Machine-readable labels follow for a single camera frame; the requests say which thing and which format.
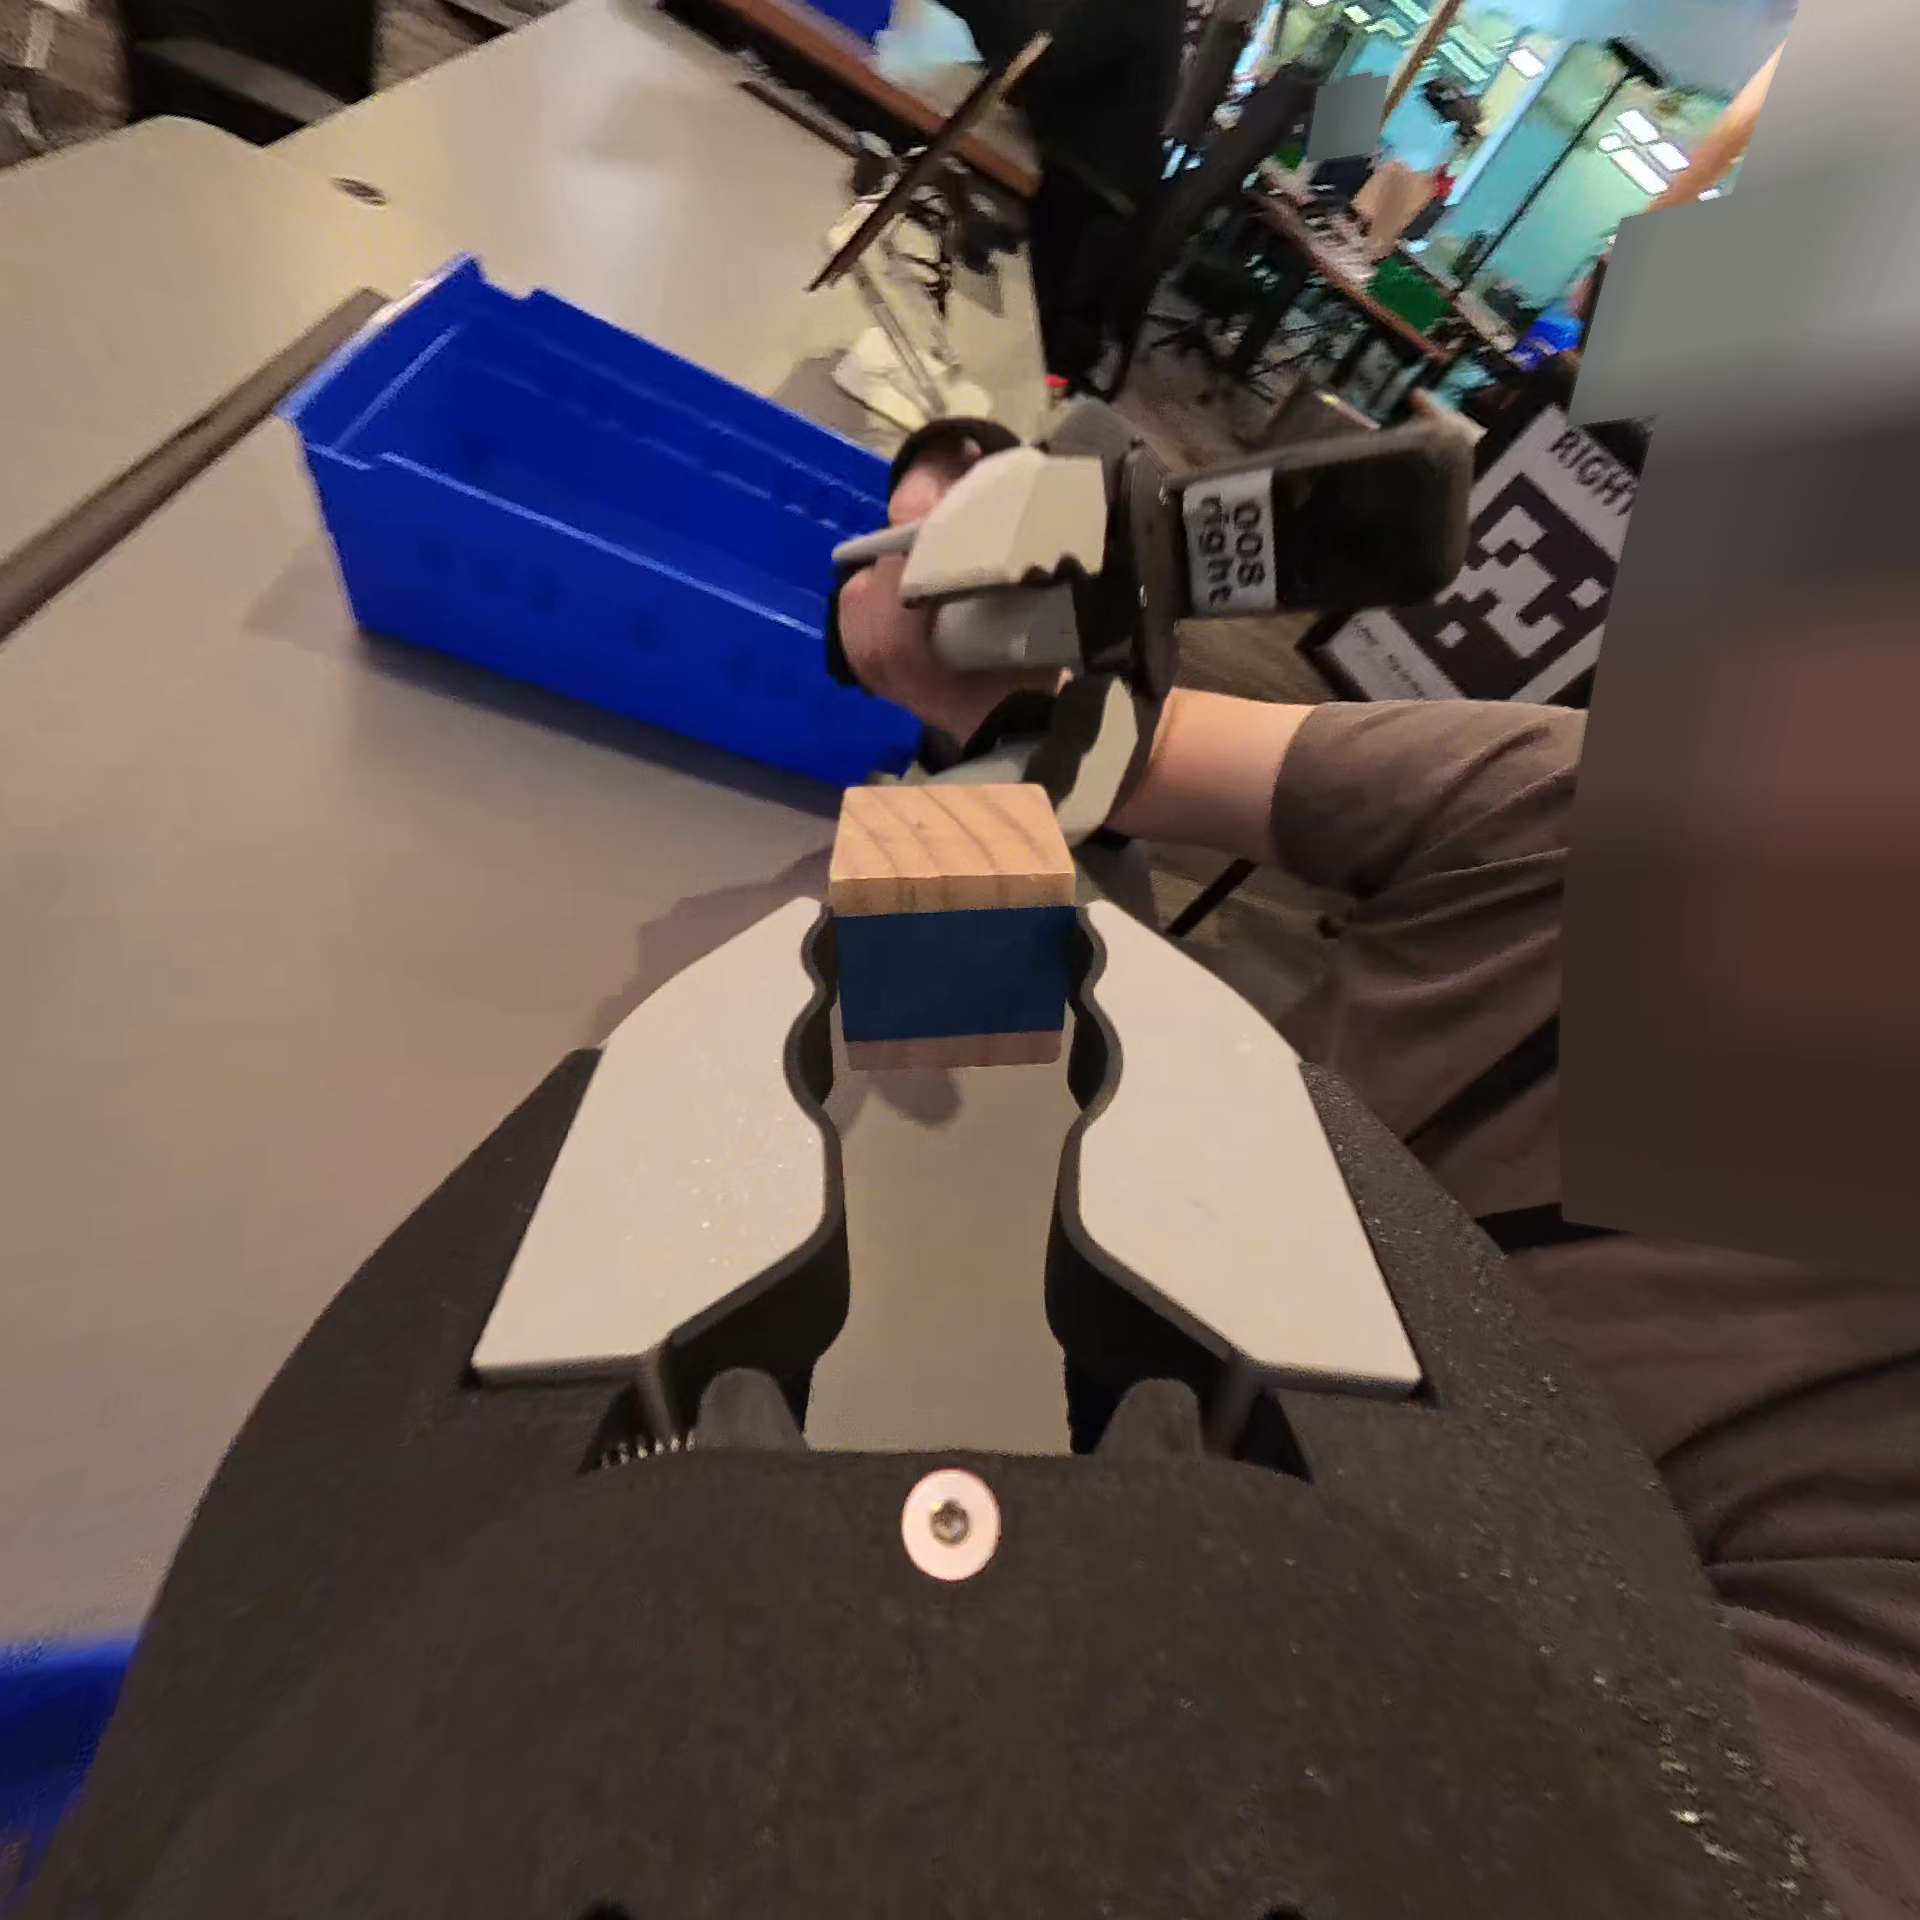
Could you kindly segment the blue taped wooden cube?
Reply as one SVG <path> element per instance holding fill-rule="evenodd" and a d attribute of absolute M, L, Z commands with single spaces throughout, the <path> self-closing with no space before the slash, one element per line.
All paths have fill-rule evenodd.
<path fill-rule="evenodd" d="M 850 1068 L 946 1072 L 1060 1059 L 1077 867 L 1044 787 L 850 787 L 827 906 Z"/>

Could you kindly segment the black office chair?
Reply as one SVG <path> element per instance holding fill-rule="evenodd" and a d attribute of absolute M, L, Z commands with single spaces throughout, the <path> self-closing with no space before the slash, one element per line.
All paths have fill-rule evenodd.
<path fill-rule="evenodd" d="M 176 116 L 269 146 L 376 88 L 376 3 L 109 3 L 138 124 Z"/>

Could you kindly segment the blue plastic bin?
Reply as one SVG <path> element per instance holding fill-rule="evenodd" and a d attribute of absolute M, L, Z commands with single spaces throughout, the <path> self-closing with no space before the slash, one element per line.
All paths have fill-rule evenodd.
<path fill-rule="evenodd" d="M 129 1678 L 134 1639 L 2 1647 L 2 1916 L 77 1800 Z"/>
<path fill-rule="evenodd" d="M 278 417 L 365 634 L 835 787 L 916 758 L 827 665 L 832 551 L 890 474 L 827 426 L 472 257 Z"/>

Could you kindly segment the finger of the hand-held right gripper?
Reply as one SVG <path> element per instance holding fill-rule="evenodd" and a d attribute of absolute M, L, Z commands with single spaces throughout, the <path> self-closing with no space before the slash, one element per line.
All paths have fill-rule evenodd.
<path fill-rule="evenodd" d="M 971 596 L 1094 579 L 1106 560 L 1109 518 L 1109 471 L 1097 455 L 996 452 L 914 524 L 899 593 Z"/>
<path fill-rule="evenodd" d="M 938 607 L 931 652 L 954 672 L 1085 670 L 1074 591 L 987 591 Z"/>

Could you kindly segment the brown wooden table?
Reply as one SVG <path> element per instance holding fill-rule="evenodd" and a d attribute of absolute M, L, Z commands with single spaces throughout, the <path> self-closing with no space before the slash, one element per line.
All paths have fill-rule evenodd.
<path fill-rule="evenodd" d="M 661 11 L 732 52 L 752 52 L 780 82 L 803 90 L 852 130 L 908 142 L 933 138 L 971 88 L 966 68 L 890 80 L 873 40 L 827 6 L 661 3 Z"/>

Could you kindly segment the framed marker sign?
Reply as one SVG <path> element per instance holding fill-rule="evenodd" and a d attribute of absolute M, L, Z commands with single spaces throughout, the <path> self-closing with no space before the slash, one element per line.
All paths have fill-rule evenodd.
<path fill-rule="evenodd" d="M 1322 625 L 1304 655 L 1347 699 L 1585 707 L 1642 487 L 1561 406 L 1472 483 L 1465 560 L 1441 594 Z"/>

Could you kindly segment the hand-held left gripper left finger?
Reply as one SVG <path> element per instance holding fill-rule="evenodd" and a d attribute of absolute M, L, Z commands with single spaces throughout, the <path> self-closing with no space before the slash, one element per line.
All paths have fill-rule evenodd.
<path fill-rule="evenodd" d="M 849 1322 L 832 995 L 832 926 L 798 898 L 619 1022 L 472 1351 L 482 1388 L 627 1388 L 676 1448 L 754 1372 L 804 1426 Z"/>

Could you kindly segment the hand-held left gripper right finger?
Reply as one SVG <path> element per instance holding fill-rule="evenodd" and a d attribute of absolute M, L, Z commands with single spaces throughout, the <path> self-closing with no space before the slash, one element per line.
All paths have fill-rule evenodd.
<path fill-rule="evenodd" d="M 1251 1456 L 1283 1392 L 1411 1403 L 1424 1367 L 1296 1049 L 1113 904 L 1078 912 L 1048 1329 L 1093 1443 L 1145 1380 Z"/>

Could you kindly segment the person's right hand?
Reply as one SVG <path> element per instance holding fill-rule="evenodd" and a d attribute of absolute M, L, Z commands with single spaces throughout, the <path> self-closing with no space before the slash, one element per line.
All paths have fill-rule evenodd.
<path fill-rule="evenodd" d="M 1013 443 L 993 424 L 946 422 L 918 433 L 897 462 L 890 524 L 922 522 L 987 452 Z M 905 559 L 888 556 L 845 577 L 835 602 L 841 659 L 856 684 L 916 715 L 922 761 L 944 771 L 970 758 L 994 713 L 1017 705 L 1026 722 L 1065 684 L 1064 670 L 950 670 L 931 646 L 931 611 L 899 594 Z"/>

